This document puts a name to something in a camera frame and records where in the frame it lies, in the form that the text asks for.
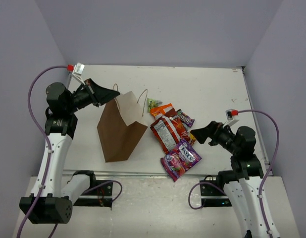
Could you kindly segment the purple Fox's candy bag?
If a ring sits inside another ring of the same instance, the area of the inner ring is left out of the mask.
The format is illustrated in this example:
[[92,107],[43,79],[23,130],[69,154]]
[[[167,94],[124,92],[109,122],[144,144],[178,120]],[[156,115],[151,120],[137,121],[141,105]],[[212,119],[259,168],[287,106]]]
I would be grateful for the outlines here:
[[173,149],[160,159],[160,162],[168,175],[176,182],[201,159],[202,157],[192,145],[185,139],[181,139]]

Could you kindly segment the red Doritos chip bag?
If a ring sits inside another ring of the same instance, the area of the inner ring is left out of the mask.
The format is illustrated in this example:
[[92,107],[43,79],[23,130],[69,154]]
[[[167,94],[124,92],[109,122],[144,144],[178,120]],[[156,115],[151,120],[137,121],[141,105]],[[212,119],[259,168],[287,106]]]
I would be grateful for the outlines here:
[[189,132],[185,129],[174,108],[156,119],[150,125],[150,129],[165,154],[173,149],[181,139],[185,139],[188,143],[190,141]]

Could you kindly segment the brown paper bag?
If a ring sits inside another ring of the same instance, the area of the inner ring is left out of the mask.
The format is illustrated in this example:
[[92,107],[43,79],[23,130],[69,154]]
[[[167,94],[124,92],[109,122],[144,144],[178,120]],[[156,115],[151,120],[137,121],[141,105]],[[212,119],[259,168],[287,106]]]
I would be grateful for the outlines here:
[[141,96],[126,92],[108,102],[97,125],[104,161],[126,161],[148,128]]

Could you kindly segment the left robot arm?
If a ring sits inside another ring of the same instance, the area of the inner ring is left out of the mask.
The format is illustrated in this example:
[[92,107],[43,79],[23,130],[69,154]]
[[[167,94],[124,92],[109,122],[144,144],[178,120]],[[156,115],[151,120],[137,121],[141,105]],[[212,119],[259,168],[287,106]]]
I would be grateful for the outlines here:
[[64,84],[53,83],[46,88],[48,108],[43,134],[45,151],[40,171],[30,195],[21,197],[19,207],[33,224],[67,224],[72,208],[83,194],[93,194],[98,188],[93,171],[76,171],[67,185],[62,175],[78,119],[75,112],[92,104],[102,106],[119,96],[119,92],[98,86],[87,79],[76,91]]

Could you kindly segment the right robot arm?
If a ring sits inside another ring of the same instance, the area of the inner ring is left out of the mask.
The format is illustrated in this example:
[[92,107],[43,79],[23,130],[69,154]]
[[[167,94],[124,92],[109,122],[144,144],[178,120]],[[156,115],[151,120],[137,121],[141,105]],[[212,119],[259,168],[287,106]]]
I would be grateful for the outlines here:
[[200,144],[209,138],[210,146],[220,145],[231,153],[231,170],[220,171],[213,185],[226,195],[245,238],[278,238],[278,232],[265,196],[261,163],[255,155],[255,131],[241,126],[233,133],[229,126],[212,121],[191,134]]

